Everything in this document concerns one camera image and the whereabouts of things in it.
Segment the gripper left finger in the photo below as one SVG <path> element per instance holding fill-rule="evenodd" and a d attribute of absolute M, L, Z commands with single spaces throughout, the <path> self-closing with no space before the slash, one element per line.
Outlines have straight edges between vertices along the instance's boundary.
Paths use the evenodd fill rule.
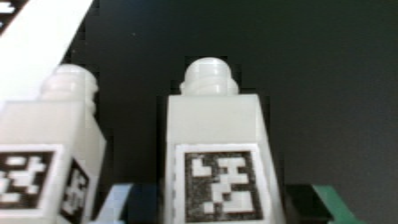
<path fill-rule="evenodd" d="M 114 184 L 98 216 L 87 224 L 158 224 L 158 186 Z"/>

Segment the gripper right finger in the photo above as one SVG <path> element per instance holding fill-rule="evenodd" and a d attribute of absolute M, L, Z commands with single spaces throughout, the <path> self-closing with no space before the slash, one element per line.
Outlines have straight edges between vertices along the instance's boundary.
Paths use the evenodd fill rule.
<path fill-rule="evenodd" d="M 368 224 L 354 215 L 331 185 L 284 186 L 286 224 Z"/>

